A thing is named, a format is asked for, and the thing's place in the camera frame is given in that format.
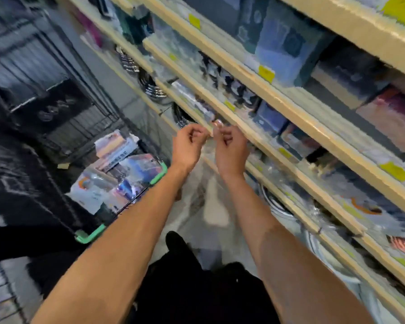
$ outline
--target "black shoe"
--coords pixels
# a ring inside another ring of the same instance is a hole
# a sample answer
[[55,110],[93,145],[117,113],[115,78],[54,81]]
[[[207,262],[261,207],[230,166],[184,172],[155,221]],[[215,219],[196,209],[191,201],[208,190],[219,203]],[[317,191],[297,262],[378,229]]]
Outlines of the black shoe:
[[168,250],[171,252],[186,253],[191,251],[187,246],[186,242],[183,240],[183,238],[174,231],[169,231],[167,233],[167,236],[165,237],[165,242],[167,244]]

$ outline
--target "person's right hand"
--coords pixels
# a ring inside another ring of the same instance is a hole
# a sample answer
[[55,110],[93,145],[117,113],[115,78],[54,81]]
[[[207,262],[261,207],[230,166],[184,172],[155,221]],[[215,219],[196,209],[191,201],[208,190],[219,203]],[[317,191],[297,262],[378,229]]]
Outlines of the person's right hand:
[[248,140],[237,126],[216,128],[213,130],[216,140],[216,165],[219,174],[226,182],[234,178],[243,178],[244,166],[249,155]]

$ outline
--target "forearm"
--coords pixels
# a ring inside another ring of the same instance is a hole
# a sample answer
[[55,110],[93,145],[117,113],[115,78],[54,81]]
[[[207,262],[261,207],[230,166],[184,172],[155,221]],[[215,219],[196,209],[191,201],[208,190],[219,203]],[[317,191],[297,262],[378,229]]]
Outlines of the forearm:
[[345,284],[275,219],[244,179],[226,183],[259,275],[281,319],[296,324],[373,323]]
[[69,268],[32,323],[121,323],[186,176],[171,166]]

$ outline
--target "person's left arm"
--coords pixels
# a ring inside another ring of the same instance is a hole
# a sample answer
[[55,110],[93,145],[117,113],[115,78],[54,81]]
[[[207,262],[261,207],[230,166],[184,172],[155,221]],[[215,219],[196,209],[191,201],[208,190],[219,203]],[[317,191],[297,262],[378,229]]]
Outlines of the person's left arm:
[[118,324],[124,320],[174,198],[198,162],[208,135],[198,124],[177,133],[167,174],[75,261],[32,324]]

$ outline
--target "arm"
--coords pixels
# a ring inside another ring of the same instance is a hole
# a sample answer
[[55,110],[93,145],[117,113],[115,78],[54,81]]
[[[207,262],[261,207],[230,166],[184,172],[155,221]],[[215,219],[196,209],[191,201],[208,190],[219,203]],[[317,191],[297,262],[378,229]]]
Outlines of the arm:
[[167,174],[68,269],[32,324],[118,324],[124,320],[174,198],[200,158],[208,134],[197,124],[177,133]]
[[249,155],[237,127],[215,130],[216,164],[264,286],[285,324],[372,324],[366,308],[271,214],[243,177]]

